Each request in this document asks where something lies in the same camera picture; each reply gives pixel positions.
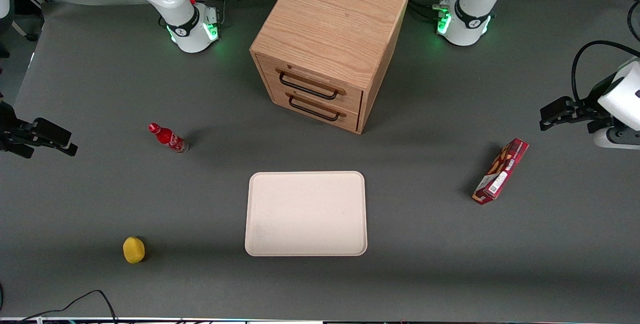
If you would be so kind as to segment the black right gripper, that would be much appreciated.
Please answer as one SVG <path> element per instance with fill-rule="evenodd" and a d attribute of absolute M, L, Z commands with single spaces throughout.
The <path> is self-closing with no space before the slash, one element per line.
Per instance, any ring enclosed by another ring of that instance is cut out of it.
<path fill-rule="evenodd" d="M 30 159 L 34 149 L 25 141 L 33 137 L 34 143 L 50 146 L 64 155 L 74 157 L 78 146 L 71 142 L 72 133 L 55 123 L 37 117 L 32 122 L 19 119 L 14 108 L 2 101 L 0 103 L 0 141 L 1 151 L 13 153 L 25 159 Z"/>

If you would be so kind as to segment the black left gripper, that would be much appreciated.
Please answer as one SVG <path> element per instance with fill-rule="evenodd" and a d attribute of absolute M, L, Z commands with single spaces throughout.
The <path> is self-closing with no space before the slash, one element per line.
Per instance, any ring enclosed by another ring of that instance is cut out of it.
<path fill-rule="evenodd" d="M 562 96 L 540 109 L 540 131 L 548 131 L 561 124 L 574 124 L 588 121 L 587 131 L 594 135 L 599 130 L 613 129 L 615 133 L 622 130 L 622 122 L 610 114 L 598 100 L 610 93 L 621 80 L 614 76 L 607 76 L 595 84 L 586 97 L 581 98 L 578 93 L 578 83 L 574 81 L 574 100 L 569 96 Z"/>

